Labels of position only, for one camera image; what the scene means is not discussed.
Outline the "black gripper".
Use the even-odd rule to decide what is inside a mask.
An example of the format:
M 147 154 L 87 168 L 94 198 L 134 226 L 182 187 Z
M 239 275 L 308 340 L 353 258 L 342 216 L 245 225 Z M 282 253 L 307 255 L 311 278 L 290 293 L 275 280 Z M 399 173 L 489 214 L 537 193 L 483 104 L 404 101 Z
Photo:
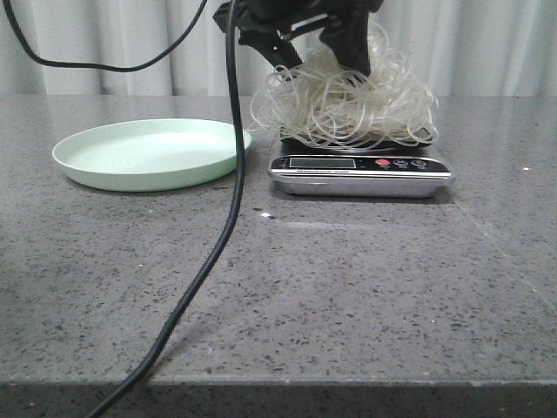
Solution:
M 246 28 L 238 42 L 259 52 L 272 66 L 302 64 L 291 42 L 276 32 L 254 28 L 279 29 L 317 15 L 362 9 L 367 12 L 343 12 L 327 16 L 327 23 L 319 35 L 338 63 L 347 69 L 369 76 L 371 73 L 367 28 L 369 13 L 375 13 L 382 1 L 237 1 L 236 23 Z

